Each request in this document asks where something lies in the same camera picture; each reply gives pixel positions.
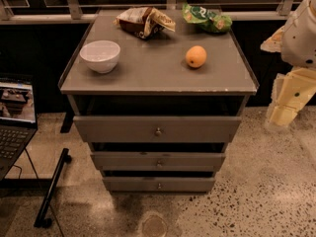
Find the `yellow white gripper body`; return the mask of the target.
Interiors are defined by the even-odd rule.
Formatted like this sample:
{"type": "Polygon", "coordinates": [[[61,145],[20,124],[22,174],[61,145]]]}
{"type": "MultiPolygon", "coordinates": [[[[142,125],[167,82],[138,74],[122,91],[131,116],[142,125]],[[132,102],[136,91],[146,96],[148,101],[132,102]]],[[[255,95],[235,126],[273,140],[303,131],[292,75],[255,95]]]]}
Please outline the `yellow white gripper body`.
{"type": "Polygon", "coordinates": [[[294,66],[282,79],[276,107],[298,113],[316,94],[316,70],[294,66]]]}

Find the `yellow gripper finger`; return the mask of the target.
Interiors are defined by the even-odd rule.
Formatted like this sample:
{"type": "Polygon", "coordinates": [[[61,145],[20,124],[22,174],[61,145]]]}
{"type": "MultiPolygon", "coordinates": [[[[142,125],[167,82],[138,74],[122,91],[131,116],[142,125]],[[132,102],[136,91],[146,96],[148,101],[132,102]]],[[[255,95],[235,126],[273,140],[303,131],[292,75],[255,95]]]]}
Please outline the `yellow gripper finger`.
{"type": "Polygon", "coordinates": [[[297,111],[289,107],[280,107],[271,103],[267,110],[268,122],[278,126],[287,126],[296,118],[297,111]]]}

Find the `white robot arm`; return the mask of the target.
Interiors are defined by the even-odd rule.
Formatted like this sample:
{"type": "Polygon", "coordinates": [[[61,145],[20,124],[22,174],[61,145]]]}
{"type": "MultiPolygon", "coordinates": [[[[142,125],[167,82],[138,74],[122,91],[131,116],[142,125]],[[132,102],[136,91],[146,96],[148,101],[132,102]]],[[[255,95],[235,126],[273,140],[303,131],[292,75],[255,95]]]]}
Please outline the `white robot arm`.
{"type": "Polygon", "coordinates": [[[316,94],[316,0],[303,0],[260,49],[292,66],[276,77],[267,112],[269,123],[288,126],[316,94]]]}

